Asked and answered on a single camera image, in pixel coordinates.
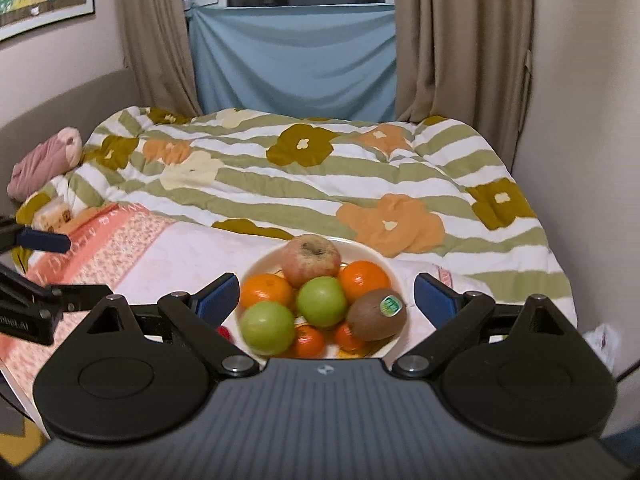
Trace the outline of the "large orange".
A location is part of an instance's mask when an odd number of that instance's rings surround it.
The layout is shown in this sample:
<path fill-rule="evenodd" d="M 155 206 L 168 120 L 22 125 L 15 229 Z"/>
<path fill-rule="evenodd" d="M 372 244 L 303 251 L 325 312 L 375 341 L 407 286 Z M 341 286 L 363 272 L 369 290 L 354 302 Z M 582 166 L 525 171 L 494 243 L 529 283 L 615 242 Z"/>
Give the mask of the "large orange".
<path fill-rule="evenodd" d="M 244 310 L 262 301 L 273 301 L 287 308 L 294 302 L 294 288 L 281 275 L 263 273 L 242 281 L 239 307 Z"/>

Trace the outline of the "red cherry tomato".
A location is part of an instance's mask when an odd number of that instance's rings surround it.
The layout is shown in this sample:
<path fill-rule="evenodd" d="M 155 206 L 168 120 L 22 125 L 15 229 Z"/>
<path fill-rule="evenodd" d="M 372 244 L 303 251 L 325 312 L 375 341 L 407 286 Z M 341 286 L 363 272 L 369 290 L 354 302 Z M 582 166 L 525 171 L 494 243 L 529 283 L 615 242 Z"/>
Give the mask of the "red cherry tomato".
<path fill-rule="evenodd" d="M 228 330 L 228 328 L 226 326 L 218 326 L 216 329 L 216 332 L 225 340 L 228 340 L 230 342 L 233 341 L 232 335 L 230 330 Z"/>

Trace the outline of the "tissue pack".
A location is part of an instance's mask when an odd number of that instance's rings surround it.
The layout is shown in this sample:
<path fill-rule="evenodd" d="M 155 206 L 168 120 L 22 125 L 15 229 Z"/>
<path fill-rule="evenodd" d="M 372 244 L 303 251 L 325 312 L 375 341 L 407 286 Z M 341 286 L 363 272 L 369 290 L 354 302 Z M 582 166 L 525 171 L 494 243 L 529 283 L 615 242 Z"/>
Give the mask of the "tissue pack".
<path fill-rule="evenodd" d="M 32 228 L 38 231 L 55 232 L 70 222 L 72 218 L 70 205 L 58 197 L 55 200 L 50 200 L 35 212 L 34 218 L 32 218 Z"/>

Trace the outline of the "orange tangerine upper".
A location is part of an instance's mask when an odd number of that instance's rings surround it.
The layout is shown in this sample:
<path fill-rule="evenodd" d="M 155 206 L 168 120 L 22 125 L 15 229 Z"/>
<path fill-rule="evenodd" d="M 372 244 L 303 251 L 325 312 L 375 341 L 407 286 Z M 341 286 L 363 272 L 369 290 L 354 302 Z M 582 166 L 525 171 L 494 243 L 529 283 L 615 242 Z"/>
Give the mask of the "orange tangerine upper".
<path fill-rule="evenodd" d="M 338 272 L 337 279 L 349 304 L 353 304 L 367 292 L 390 288 L 392 284 L 390 277 L 380 266 L 366 260 L 346 264 Z"/>

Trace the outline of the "large green apple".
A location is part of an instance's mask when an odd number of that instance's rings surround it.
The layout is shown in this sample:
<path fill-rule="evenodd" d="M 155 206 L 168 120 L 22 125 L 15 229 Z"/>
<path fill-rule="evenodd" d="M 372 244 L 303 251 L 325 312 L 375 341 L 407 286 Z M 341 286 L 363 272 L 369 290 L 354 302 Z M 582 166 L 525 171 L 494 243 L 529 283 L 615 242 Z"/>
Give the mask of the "large green apple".
<path fill-rule="evenodd" d="M 261 301 L 240 318 L 240 332 L 258 356 L 277 356 L 290 348 L 296 336 L 292 311 L 275 301 Z"/>

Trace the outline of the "small tangerine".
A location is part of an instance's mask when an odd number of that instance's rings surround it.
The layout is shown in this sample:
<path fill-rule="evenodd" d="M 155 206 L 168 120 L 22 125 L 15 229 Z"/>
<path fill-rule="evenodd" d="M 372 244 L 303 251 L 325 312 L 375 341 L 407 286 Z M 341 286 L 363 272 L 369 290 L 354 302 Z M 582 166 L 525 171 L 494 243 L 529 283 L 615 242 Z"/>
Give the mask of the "small tangerine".
<path fill-rule="evenodd" d="M 326 351 L 326 340 L 320 330 L 308 324 L 296 327 L 296 335 L 291 346 L 291 356 L 295 359 L 320 359 Z"/>
<path fill-rule="evenodd" d="M 335 327 L 333 341 L 340 356 L 366 356 L 370 352 L 370 344 L 356 337 L 346 322 Z"/>

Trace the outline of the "right beige curtain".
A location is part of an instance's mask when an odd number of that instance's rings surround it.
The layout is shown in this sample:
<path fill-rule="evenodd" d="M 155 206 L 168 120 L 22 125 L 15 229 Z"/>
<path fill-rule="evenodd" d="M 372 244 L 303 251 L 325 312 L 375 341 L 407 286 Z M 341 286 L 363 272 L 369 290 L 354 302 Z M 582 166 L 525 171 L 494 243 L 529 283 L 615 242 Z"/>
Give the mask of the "right beige curtain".
<path fill-rule="evenodd" d="M 534 0 L 395 0 L 403 122 L 461 120 L 514 164 L 532 78 Z"/>

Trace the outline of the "pink plush pillow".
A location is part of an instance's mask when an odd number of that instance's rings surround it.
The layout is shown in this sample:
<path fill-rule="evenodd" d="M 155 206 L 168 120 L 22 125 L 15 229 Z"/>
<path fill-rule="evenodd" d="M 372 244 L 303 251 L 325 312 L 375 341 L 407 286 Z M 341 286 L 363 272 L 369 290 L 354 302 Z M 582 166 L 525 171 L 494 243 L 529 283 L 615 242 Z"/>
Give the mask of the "pink plush pillow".
<path fill-rule="evenodd" d="M 54 177 L 78 166 L 82 155 L 80 132 L 66 127 L 39 143 L 14 165 L 6 192 L 24 202 Z"/>

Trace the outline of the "small tangerine left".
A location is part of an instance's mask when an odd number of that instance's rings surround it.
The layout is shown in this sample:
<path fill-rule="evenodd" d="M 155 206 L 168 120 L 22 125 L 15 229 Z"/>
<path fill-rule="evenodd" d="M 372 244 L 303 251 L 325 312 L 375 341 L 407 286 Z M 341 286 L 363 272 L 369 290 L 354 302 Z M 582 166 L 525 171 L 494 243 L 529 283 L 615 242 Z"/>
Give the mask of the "small tangerine left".
<path fill-rule="evenodd" d="M 308 324 L 296 327 L 296 335 L 291 346 L 291 356 L 295 359 L 320 359 L 326 351 L 326 340 L 320 330 Z"/>

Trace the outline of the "small green apple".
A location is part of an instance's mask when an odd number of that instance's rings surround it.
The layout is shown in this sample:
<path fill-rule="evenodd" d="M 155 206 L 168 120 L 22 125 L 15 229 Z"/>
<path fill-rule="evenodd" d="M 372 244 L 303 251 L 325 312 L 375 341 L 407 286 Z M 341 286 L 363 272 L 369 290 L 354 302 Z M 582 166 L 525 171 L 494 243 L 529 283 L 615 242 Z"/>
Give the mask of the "small green apple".
<path fill-rule="evenodd" d="M 337 278 L 319 276 L 299 289 L 296 309 L 310 325 L 329 328 L 345 317 L 348 302 Z"/>

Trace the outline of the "beige curtain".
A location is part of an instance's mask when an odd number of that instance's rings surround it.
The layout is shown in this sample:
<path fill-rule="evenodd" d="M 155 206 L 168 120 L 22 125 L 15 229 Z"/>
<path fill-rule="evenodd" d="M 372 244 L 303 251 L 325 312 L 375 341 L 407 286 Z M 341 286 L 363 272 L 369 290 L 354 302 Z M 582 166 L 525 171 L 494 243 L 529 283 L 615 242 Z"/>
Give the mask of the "beige curtain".
<path fill-rule="evenodd" d="M 532 78 L 534 0 L 395 0 L 403 122 L 461 120 L 514 164 Z"/>
<path fill-rule="evenodd" d="M 182 0 L 115 0 L 125 64 L 143 102 L 200 116 Z"/>

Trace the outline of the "small tangerine right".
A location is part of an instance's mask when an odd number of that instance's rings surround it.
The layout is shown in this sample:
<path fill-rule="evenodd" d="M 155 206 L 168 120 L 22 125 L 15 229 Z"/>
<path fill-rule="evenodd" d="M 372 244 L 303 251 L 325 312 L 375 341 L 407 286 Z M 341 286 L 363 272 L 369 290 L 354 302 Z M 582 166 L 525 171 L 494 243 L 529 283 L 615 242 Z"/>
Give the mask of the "small tangerine right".
<path fill-rule="evenodd" d="M 356 337 L 346 322 L 335 327 L 333 341 L 340 356 L 366 356 L 370 352 L 370 344 Z"/>

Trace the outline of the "brown kiwi with sticker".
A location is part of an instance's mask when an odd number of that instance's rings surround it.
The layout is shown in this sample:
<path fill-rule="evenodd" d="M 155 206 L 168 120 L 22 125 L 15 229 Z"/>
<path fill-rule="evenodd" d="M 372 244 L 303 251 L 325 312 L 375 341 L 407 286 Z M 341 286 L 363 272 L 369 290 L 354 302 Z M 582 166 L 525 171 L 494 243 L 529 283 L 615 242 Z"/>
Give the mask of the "brown kiwi with sticker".
<path fill-rule="evenodd" d="M 349 308 L 346 323 L 363 341 L 397 336 L 407 322 L 407 306 L 400 293 L 390 288 L 366 292 Z"/>

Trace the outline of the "grey upholstered headboard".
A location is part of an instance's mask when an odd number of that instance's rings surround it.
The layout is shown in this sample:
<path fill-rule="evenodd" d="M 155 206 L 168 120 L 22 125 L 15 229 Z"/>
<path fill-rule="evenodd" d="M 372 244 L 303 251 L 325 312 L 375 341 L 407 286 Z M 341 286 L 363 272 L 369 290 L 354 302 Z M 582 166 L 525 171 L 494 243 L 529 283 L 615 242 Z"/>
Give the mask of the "grey upholstered headboard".
<path fill-rule="evenodd" d="M 85 141 L 111 114 L 141 103 L 134 73 L 116 70 L 65 91 L 2 126 L 1 213 L 14 214 L 17 210 L 18 203 L 9 199 L 6 186 L 13 166 L 37 144 L 64 127 L 78 129 Z"/>

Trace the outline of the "white plastic bag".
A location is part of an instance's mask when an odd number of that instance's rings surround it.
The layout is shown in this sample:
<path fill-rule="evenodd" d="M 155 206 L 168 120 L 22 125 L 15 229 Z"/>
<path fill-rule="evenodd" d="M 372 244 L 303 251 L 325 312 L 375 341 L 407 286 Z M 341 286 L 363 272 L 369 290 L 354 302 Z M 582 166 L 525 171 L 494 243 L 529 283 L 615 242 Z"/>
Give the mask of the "white plastic bag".
<path fill-rule="evenodd" d="M 603 323 L 582 336 L 608 370 L 614 372 L 620 350 L 620 334 L 610 324 Z"/>

